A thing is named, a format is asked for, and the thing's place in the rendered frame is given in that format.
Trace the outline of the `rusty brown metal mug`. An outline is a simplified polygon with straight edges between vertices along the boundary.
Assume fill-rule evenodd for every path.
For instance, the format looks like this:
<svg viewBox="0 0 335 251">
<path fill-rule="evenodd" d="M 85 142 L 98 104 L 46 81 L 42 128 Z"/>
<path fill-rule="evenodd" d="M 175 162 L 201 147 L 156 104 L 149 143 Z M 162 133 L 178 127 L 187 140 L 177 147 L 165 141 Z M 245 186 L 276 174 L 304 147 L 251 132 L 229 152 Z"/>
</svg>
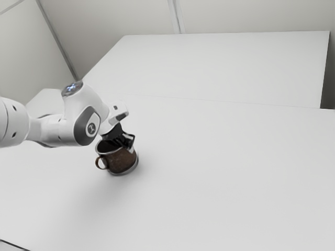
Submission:
<svg viewBox="0 0 335 251">
<path fill-rule="evenodd" d="M 95 151 L 98 157 L 95 166 L 107 170 L 114 176 L 122 176 L 132 172 L 138 165 L 138 154 L 133 146 L 135 135 L 123 133 L 116 138 L 101 139 Z"/>
</svg>

